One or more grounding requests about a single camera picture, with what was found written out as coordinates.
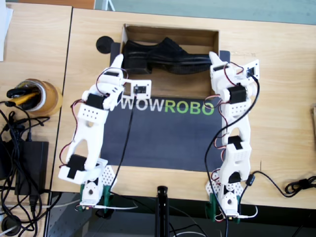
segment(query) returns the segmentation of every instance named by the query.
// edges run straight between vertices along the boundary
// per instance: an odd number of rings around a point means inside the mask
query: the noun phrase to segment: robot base
[[[243,188],[240,182],[222,185],[221,183],[219,183],[220,178],[217,171],[213,171],[213,173],[211,174],[211,179],[212,179],[212,185],[216,193],[216,196],[221,206],[225,210],[225,214],[227,215],[228,219],[229,220],[234,219],[234,221],[239,223],[240,219],[237,218],[237,216],[239,216],[238,206],[240,204],[239,202],[240,195],[243,191]],[[210,182],[207,182],[205,189],[209,195],[209,202],[206,204],[206,213],[207,213],[207,216],[213,222],[215,222],[216,215],[218,215],[221,212],[217,204],[215,194],[212,191]]]

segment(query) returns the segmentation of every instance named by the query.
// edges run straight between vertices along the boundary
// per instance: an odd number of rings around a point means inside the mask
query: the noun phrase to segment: wooden desk
[[[62,89],[72,8],[24,3],[8,3],[7,6],[13,8],[14,13],[6,37],[4,62],[0,62],[1,101],[6,99],[9,89],[28,78],[45,80]],[[12,109],[2,105],[1,110],[8,115]],[[45,127],[32,129],[34,141],[49,142],[46,189],[50,189],[58,122],[59,113],[53,115]],[[44,204],[47,204],[47,199],[48,194],[42,195]],[[16,204],[13,191],[7,202]],[[14,213],[26,220],[26,215],[19,209],[16,208]],[[44,224],[45,218],[39,222],[38,236],[43,236]],[[23,236],[33,235],[34,232],[25,232]]]
[[[250,114],[251,168],[261,167],[282,188],[289,181],[315,174],[310,107],[316,101],[316,26],[298,24],[74,9],[56,155],[73,135],[75,121],[69,106],[109,66],[110,55],[97,51],[97,39],[110,36],[120,42],[124,23],[220,30],[221,49],[231,52],[232,61],[242,65],[260,59],[261,95]],[[203,98],[205,94],[191,96]],[[203,162],[203,157],[197,158],[197,162]],[[59,165],[56,159],[52,190],[79,192],[79,185],[58,179]],[[206,182],[205,172],[125,166],[120,170],[114,191],[154,197],[157,186],[166,185],[170,198],[208,200]],[[283,198],[269,181],[258,175],[243,202],[316,209],[314,199],[315,190]]]

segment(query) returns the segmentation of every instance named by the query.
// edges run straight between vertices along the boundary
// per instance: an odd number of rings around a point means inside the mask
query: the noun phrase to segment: power adapter
[[[20,142],[20,163],[27,175],[34,181],[39,194],[45,189],[46,167],[48,158],[48,142]],[[33,185],[30,195],[36,195],[37,192]],[[17,172],[15,182],[15,194],[28,195],[29,185],[26,177]]]
[[[0,139],[0,180],[8,177],[11,171],[11,158],[10,155],[13,149],[12,141],[4,142]]]

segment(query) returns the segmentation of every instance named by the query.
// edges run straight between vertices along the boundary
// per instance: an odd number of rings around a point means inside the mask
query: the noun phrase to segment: white paper
[[[3,61],[4,41],[9,29],[12,14],[13,9],[9,9],[5,6],[5,0],[0,0],[0,62]]]

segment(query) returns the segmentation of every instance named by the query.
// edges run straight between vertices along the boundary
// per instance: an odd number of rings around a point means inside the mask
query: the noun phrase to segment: open box
[[[190,54],[208,55],[210,51],[218,55],[220,53],[220,32],[218,30],[128,24],[123,26],[120,52],[123,53],[127,40],[143,45],[153,45],[160,43],[166,37],[175,41]],[[209,70],[196,74],[176,75],[153,68],[151,74],[129,75],[129,78],[152,80],[152,96],[204,99],[206,96],[214,94],[211,89]]]

